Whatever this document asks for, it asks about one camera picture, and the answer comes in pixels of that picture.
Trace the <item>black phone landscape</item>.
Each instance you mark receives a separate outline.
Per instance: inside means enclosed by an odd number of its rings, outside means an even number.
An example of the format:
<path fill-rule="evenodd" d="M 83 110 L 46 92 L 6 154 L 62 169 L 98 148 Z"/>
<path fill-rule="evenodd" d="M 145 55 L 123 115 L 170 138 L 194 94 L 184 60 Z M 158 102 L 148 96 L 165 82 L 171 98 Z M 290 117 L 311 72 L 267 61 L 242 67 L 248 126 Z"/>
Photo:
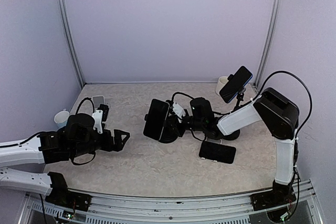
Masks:
<path fill-rule="evenodd" d="M 236 155 L 236 148 L 232 146 L 204 141 L 199 150 L 199 157 L 225 164 L 232 164 Z"/>

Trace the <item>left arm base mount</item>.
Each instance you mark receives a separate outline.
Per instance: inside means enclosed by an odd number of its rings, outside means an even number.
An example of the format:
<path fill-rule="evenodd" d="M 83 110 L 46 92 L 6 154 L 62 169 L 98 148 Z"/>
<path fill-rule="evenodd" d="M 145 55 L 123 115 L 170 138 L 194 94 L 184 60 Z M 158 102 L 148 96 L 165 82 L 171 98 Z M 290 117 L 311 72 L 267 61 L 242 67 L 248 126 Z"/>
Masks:
<path fill-rule="evenodd" d="M 87 212 L 91 203 L 92 196 L 74 191 L 52 191 L 45 197 L 48 203 Z"/>

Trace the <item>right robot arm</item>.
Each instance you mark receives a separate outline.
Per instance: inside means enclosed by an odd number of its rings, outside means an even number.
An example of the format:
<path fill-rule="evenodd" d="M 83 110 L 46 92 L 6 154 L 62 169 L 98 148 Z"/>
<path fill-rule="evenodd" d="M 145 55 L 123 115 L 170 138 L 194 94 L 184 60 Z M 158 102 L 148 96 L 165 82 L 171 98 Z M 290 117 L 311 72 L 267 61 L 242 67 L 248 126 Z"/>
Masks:
<path fill-rule="evenodd" d="M 297 199 L 293 182 L 298 178 L 299 108 L 283 94 L 266 88 L 249 102 L 218 117 L 210 102 L 202 97 L 191 100 L 192 115 L 174 100 L 168 103 L 171 115 L 167 126 L 176 136 L 183 136 L 184 130 L 189 130 L 202 132 L 205 139 L 233 141 L 239 137 L 241 129 L 263 122 L 276 142 L 277 152 L 276 173 L 268 199 L 273 205 Z"/>

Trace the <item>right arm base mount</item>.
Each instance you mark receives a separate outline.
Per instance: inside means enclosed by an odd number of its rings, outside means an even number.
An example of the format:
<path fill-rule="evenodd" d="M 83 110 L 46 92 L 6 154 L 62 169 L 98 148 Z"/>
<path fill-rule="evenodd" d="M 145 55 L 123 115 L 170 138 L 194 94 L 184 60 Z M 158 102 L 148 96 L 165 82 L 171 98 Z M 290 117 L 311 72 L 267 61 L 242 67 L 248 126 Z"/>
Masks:
<path fill-rule="evenodd" d="M 276 182 L 273 182 L 272 190 L 252 194 L 250 198 L 254 211 L 285 205 L 297 200 L 292 184 L 282 185 Z"/>

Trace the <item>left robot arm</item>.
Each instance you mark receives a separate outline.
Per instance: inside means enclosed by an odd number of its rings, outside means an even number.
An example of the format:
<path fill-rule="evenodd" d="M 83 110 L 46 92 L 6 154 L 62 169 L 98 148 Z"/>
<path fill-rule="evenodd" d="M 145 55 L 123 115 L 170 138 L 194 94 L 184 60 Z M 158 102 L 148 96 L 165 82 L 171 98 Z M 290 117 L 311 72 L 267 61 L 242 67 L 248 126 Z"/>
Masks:
<path fill-rule="evenodd" d="M 91 115 L 71 115 L 66 125 L 57 131 L 38 132 L 26 140 L 6 142 L 1 146 L 1 186 L 48 197 L 53 195 L 60 204 L 69 205 L 74 195 L 61 173 L 36 174 L 12 167 L 64 161 L 77 165 L 75 158 L 79 156 L 123 150 L 129 138 L 128 132 L 104 129 Z"/>

